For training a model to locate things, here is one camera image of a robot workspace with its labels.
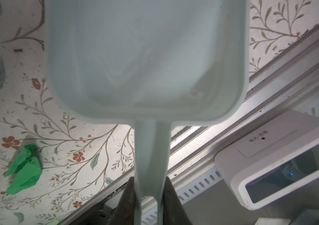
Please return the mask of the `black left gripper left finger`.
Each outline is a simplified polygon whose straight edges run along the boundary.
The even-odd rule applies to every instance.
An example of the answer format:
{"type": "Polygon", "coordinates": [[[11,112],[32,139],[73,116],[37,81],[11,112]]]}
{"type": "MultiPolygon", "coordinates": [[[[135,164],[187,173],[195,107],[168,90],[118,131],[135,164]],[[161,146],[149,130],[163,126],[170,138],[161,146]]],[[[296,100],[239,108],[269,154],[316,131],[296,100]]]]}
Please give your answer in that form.
{"type": "Polygon", "coordinates": [[[109,225],[134,225],[135,212],[135,182],[130,177],[123,191],[117,208],[115,209],[109,225]]]}

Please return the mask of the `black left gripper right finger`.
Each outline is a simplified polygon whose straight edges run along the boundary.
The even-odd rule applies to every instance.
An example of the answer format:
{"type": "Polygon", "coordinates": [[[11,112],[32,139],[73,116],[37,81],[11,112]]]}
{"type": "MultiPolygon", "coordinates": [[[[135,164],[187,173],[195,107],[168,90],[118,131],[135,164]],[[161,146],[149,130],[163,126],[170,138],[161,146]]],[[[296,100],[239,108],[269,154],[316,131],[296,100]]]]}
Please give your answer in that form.
{"type": "Polygon", "coordinates": [[[163,191],[163,224],[192,225],[169,177],[166,177],[163,191]]]}

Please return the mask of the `green paper scrap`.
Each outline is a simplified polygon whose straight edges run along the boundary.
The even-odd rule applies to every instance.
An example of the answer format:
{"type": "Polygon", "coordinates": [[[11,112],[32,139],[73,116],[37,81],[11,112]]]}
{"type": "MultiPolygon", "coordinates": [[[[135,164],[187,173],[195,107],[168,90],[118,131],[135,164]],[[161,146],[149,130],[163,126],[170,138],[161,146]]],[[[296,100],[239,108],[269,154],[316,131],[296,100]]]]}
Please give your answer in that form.
{"type": "Polygon", "coordinates": [[[4,174],[5,177],[14,175],[14,179],[6,190],[6,195],[16,195],[19,192],[35,186],[42,174],[42,167],[34,155],[37,145],[25,145],[4,174]]]}

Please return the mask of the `pale blue plastic dustpan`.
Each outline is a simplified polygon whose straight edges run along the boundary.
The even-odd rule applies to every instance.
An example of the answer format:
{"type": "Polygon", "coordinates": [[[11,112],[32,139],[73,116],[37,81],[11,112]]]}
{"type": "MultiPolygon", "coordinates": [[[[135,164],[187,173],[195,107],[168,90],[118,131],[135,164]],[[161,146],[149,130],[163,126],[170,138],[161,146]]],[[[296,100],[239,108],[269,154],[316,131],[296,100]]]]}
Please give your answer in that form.
{"type": "Polygon", "coordinates": [[[135,224],[158,204],[171,131],[231,117],[248,88],[250,1],[49,1],[47,82],[77,119],[135,130],[135,224]]]}

